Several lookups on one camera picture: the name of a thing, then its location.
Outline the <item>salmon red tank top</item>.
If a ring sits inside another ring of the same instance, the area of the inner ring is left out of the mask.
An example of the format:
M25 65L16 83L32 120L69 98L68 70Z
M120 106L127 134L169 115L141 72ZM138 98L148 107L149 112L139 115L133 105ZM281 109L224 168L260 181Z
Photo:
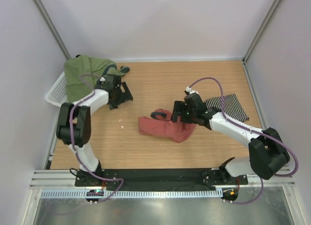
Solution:
M194 132L196 124L171 121L172 112L156 109L149 117L138 117L138 132L159 138L169 138L177 143L186 141Z

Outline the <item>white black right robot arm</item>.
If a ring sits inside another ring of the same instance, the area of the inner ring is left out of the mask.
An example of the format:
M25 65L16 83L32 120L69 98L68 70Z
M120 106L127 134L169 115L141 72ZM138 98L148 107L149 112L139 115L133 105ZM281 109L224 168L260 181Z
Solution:
M171 120L197 124L222 133L248 149L248 157L230 158L219 167L219 179L224 184L230 184L236 177L246 174L256 174L269 180L290 161L288 151L275 129L261 130L232 119L222 110L208 107L197 93L186 95L183 101L174 101Z

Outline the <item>black white striped tank top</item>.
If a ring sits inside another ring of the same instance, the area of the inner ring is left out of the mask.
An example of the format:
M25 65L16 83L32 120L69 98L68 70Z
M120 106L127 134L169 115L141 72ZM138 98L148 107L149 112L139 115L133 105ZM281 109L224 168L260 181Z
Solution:
M215 107L218 109L221 109L221 97L212 97L205 101L207 107ZM249 117L247 116L245 110L241 106L236 94L228 94L224 95L224 108L225 113L240 121L240 122L246 122L249 120Z

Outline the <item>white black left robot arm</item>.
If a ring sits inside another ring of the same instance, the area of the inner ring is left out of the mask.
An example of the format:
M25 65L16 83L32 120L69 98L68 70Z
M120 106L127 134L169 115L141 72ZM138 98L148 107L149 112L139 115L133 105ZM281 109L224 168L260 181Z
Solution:
M101 76L94 86L85 81L84 77L87 75L80 76L80 79L90 88L90 92L72 103L61 105L56 137L72 150L80 165L79 172L86 174L87 182L98 186L105 179L100 161L95 157L90 144L91 115L105 105L110 110L117 109L119 105L132 101L133 96L120 76Z

